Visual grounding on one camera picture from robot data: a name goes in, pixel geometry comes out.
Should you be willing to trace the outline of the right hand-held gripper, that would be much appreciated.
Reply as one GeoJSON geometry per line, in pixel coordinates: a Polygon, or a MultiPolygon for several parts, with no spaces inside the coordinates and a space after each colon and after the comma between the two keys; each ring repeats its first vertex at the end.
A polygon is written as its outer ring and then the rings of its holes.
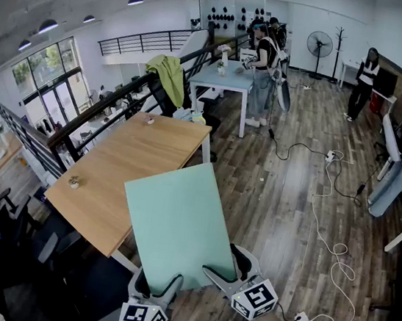
{"type": "Polygon", "coordinates": [[[227,293],[230,306],[248,321],[267,314],[279,297],[269,279],[263,278],[259,260],[242,246],[230,244],[235,279],[227,280],[218,272],[203,266],[203,272],[220,291],[227,293]]]}

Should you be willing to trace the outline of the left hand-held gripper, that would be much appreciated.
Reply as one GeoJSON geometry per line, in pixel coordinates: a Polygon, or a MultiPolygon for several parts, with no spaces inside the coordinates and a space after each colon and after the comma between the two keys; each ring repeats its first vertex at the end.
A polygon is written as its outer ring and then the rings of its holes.
{"type": "Polygon", "coordinates": [[[128,284],[129,301],[123,303],[119,321],[170,321],[169,305],[183,284],[183,275],[175,276],[162,294],[151,294],[143,268],[136,271],[128,284]]]}

